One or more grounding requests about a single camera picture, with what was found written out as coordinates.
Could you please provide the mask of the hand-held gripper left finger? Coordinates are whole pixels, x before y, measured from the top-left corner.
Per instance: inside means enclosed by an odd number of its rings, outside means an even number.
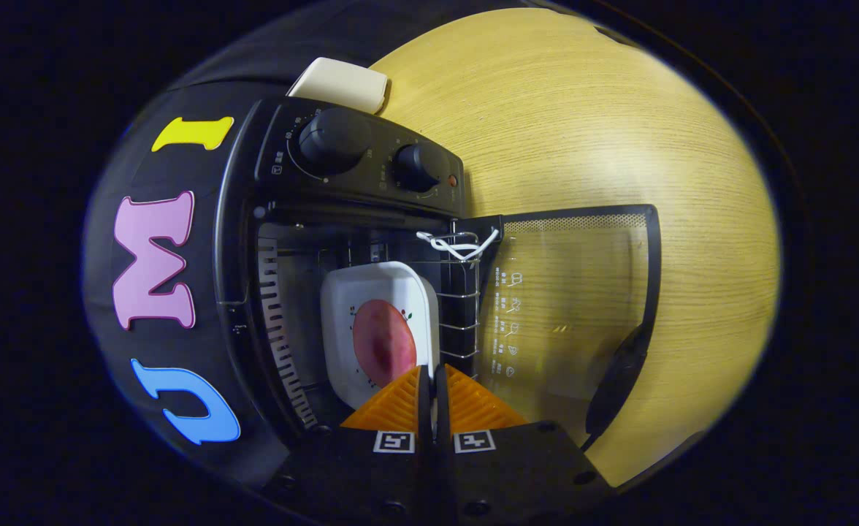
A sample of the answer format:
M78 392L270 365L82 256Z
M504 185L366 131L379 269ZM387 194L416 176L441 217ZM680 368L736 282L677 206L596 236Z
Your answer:
M432 379L413 367L343 425L316 427L263 496L313 524L423 524L432 495Z

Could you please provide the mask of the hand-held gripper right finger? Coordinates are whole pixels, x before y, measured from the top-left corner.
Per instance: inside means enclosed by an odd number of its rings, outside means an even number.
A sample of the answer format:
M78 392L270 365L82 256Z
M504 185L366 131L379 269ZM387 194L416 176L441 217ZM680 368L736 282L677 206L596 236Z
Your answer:
M443 522L579 522L614 488L553 420L526 422L439 365L434 509Z

